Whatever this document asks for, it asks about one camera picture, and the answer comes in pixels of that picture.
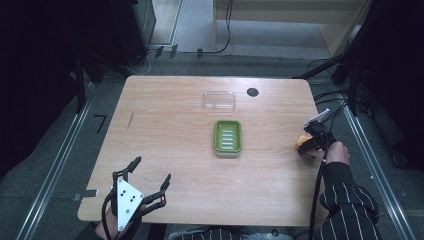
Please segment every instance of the cable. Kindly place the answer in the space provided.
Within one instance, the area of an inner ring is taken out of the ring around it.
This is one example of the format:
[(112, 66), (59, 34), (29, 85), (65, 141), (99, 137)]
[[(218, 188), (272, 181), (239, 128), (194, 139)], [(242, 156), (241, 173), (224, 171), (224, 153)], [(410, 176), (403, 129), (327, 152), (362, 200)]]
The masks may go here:
[(319, 104), (323, 104), (323, 103), (326, 103), (326, 102), (332, 102), (332, 101), (347, 101), (348, 99), (347, 98), (332, 98), (332, 99), (327, 99), (327, 100), (323, 100), (323, 101), (321, 101), (321, 102), (317, 102), (317, 103), (315, 103), (316, 105), (319, 105)]
[(102, 205), (102, 224), (103, 224), (103, 228), (105, 230), (106, 237), (108, 240), (112, 240), (112, 237), (110, 236), (109, 228), (107, 227), (107, 222), (106, 222), (106, 206), (107, 206), (107, 203), (112, 199), (112, 195), (113, 193), (109, 193), (106, 196), (105, 201), (103, 202), (103, 205)]
[(146, 75), (147, 73), (149, 73), (150, 72), (150, 70), (152, 69), (152, 64), (150, 63), (150, 61), (149, 61), (149, 57), (150, 57), (150, 55), (152, 55), (153, 53), (155, 53), (156, 51), (153, 51), (153, 52), (151, 52), (151, 53), (149, 53), (147, 56), (146, 56), (146, 61), (147, 61), (147, 64), (149, 65), (149, 68), (147, 69), (147, 71), (145, 71), (144, 73), (138, 73), (138, 72), (136, 72), (136, 71), (134, 71), (134, 70), (132, 70), (130, 67), (126, 67), (127, 68), (127, 70), (129, 70), (130, 72), (132, 72), (132, 73), (134, 73), (134, 74), (136, 74), (136, 75)]
[[(227, 10), (226, 10), (226, 14), (225, 14), (225, 22), (227, 25), (227, 32), (228, 32), (228, 39), (227, 39), (227, 43), (225, 44), (225, 46), (219, 50), (219, 51), (208, 51), (208, 52), (202, 52), (202, 54), (212, 54), (212, 55), (218, 55), (219, 53), (222, 53), (223, 51), (225, 51), (225, 49), (227, 49), (228, 45), (230, 45), (230, 41), (231, 41), (231, 31), (230, 31), (230, 23), (231, 23), (231, 16), (232, 16), (232, 12), (233, 12), (233, 1), (234, 0), (229, 0), (228, 5), (227, 5)], [(176, 53), (181, 53), (181, 54), (198, 54), (198, 52), (185, 52), (185, 51), (176, 51)]]
[(118, 237), (119, 237), (119, 234), (120, 234), (121, 232), (118, 232), (118, 234), (116, 234), (116, 237), (115, 237), (115, 240), (117, 240), (118, 239)]
[[(339, 55), (342, 55), (345, 51), (347, 51), (350, 48), (349, 45), (349, 41), (347, 42), (347, 46), (340, 52)], [(345, 63), (335, 63), (333, 62), (334, 58), (320, 58), (320, 59), (316, 59), (313, 60), (312, 62), (310, 62), (307, 66), (306, 66), (306, 71), (309, 72), (309, 67), (311, 66), (312, 63), (317, 62), (317, 61), (324, 61), (322, 64), (326, 63), (327, 61), (330, 61), (334, 66), (342, 66), (342, 65), (348, 65), (349, 63), (345, 62)], [(326, 72), (328, 72), (330, 75), (333, 75), (334, 73), (330, 72), (328, 70), (328, 68), (325, 69)]]
[(311, 218), (309, 220), (309, 235), (308, 235), (309, 240), (312, 240), (313, 235), (314, 235), (315, 213), (316, 213), (316, 209), (317, 209), (318, 195), (319, 195), (319, 190), (320, 190), (320, 186), (321, 186), (322, 172), (324, 170), (324, 165), (327, 162), (327, 153), (328, 153), (328, 148), (330, 147), (328, 136), (327, 136), (327, 131), (325, 130), (325, 127), (322, 126), (319, 123), (317, 124), (317, 126), (321, 127), (322, 130), (324, 131), (324, 135), (325, 135), (325, 138), (326, 138), (326, 149), (324, 149), (324, 157), (322, 158), (321, 164), (319, 166), (317, 179), (316, 179), (316, 182), (315, 182), (314, 197), (313, 197), (313, 200), (312, 200)]
[(297, 240), (297, 238), (298, 238), (298, 237), (300, 237), (300, 236), (302, 236), (303, 234), (308, 233), (308, 232), (309, 232), (309, 230), (305, 230), (305, 231), (302, 231), (302, 232), (300, 232), (300, 233), (298, 233), (298, 234), (295, 234), (295, 235), (294, 235), (294, 237), (293, 237), (293, 239), (294, 239), (294, 240)]
[(330, 124), (330, 128), (329, 128), (329, 131), (331, 132), (331, 129), (333, 128), (333, 123), (334, 123), (334, 120), (336, 119), (336, 117), (337, 117), (337, 115), (341, 112), (341, 110), (343, 109), (343, 108), (345, 108), (347, 106), (347, 103), (346, 102), (344, 102), (343, 104), (341, 104), (334, 112), (332, 112), (326, 119), (324, 119), (322, 122), (323, 123), (326, 123), (328, 120), (330, 120), (330, 119), (332, 119), (331, 120), (331, 124)]
[[(148, 49), (147, 50), (147, 55), (149, 55), (151, 53), (154, 53), (156, 51), (157, 51), (157, 49)], [(143, 59), (144, 59), (143, 57), (138, 57), (137, 58), (137, 61), (132, 66), (130, 66), (130, 68), (133, 68), (133, 67), (137, 66), (141, 62), (141, 60), (143, 60)]]
[(325, 93), (321, 93), (321, 94), (318, 94), (318, 95), (314, 96), (314, 100), (316, 101), (316, 100), (318, 100), (318, 99), (320, 99), (320, 98), (322, 98), (322, 97), (328, 96), (328, 95), (330, 95), (330, 94), (334, 94), (334, 93), (346, 93), (346, 92), (347, 92), (347, 91), (345, 91), (345, 90), (338, 90), (338, 91), (325, 92)]

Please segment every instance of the table surface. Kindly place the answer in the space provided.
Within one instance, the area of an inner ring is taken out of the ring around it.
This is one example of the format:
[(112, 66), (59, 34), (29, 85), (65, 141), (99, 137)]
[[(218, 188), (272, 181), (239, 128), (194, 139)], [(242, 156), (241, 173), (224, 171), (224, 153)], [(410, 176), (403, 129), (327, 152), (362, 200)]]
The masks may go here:
[[(256, 88), (259, 95), (246, 91)], [(232, 113), (202, 108), (205, 91), (233, 91)], [(142, 156), (129, 183), (146, 196), (168, 173), (167, 205), (151, 223), (308, 226), (319, 161), (298, 156), (294, 143), (317, 114), (304, 80), (132, 76), (126, 81), (84, 198), (81, 220), (101, 219), (112, 172)], [(241, 123), (243, 150), (233, 159), (213, 151), (214, 124)], [(316, 225), (325, 218), (319, 206)]]

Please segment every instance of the wooden table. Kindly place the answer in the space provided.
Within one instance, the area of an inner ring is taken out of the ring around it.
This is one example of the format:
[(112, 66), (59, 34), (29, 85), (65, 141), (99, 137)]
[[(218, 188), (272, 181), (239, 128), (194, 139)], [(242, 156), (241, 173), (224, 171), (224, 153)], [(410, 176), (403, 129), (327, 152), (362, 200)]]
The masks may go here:
[[(225, 20), (229, 0), (213, 0), (213, 46), (217, 20)], [(319, 24), (331, 56), (345, 47), (372, 0), (234, 0), (231, 20)]]
[[(248, 88), (259, 95), (248, 96)], [(235, 92), (235, 112), (202, 108), (205, 91)], [(319, 162), (299, 157), (294, 143), (316, 114), (304, 80), (132, 76), (87, 186), (99, 194), (82, 200), (78, 217), (100, 220), (112, 172), (142, 156), (129, 183), (145, 195), (172, 174), (167, 205), (145, 222), (307, 226)], [(213, 151), (214, 124), (222, 119), (241, 122), (243, 150), (235, 159)], [(319, 208), (316, 224), (324, 217)]]

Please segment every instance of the metal rail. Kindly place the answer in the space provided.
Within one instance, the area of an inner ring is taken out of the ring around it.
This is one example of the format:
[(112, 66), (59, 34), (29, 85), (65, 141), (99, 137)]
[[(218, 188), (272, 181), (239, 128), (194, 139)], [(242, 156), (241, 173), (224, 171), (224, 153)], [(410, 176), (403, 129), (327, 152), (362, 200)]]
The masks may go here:
[(56, 155), (56, 158), (49, 170), (49, 173), (44, 180), (43, 185), (38, 192), (37, 197), (33, 201), (28, 215), (25, 219), (25, 222), (22, 225), (22, 228), (16, 239), (32, 239), (34, 236), (35, 230), (37, 229), (38, 223), (40, 222), (41, 217), (43, 216), (44, 210), (49, 203), (50, 197), (53, 193), (53, 190), (59, 180), (59, 177), (62, 173), (62, 170), (66, 164), (69, 153), (72, 150), (72, 147), (75, 143), (75, 139), (78, 136), (78, 133), (81, 129), (82, 124), (87, 116), (88, 110), (91, 105), (91, 100), (93, 98), (93, 93), (95, 86), (93, 83), (90, 83), (88, 86), (88, 100), (79, 114), (77, 114), (72, 122), (71, 127), (68, 130), (68, 133), (65, 136), (65, 139), (62, 142), (62, 145), (59, 149), (59, 152)]
[(374, 177), (375, 184), (381, 194), (384, 204), (386, 205), (387, 211), (392, 218), (393, 224), (399, 234), (400, 239), (411, 240), (416, 239), (412, 228), (405, 216), (405, 212), (399, 204), (392, 188), (390, 187), (387, 178), (381, 169), (377, 157), (372, 150), (372, 147), (362, 129), (361, 123), (357, 117), (354, 117), (352, 112), (348, 109), (344, 109), (344, 114), (352, 128), (353, 134), (359, 144), (359, 148), (364, 155), (365, 162)]

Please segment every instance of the black cloth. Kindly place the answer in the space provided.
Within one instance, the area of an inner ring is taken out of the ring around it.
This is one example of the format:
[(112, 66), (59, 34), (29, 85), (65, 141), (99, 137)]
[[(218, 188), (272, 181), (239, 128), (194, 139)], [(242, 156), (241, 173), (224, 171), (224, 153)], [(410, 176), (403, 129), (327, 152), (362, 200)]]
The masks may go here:
[(76, 93), (72, 48), (46, 8), (0, 1), (0, 176), (30, 156)]
[(80, 232), (75, 240), (101, 240), (102, 238), (98, 237), (95, 232), (96, 226), (96, 223), (87, 224), (87, 226)]
[(349, 165), (324, 166), (325, 190), (320, 202), (329, 212), (315, 239), (381, 239), (375, 226), (378, 206), (369, 192), (356, 185)]

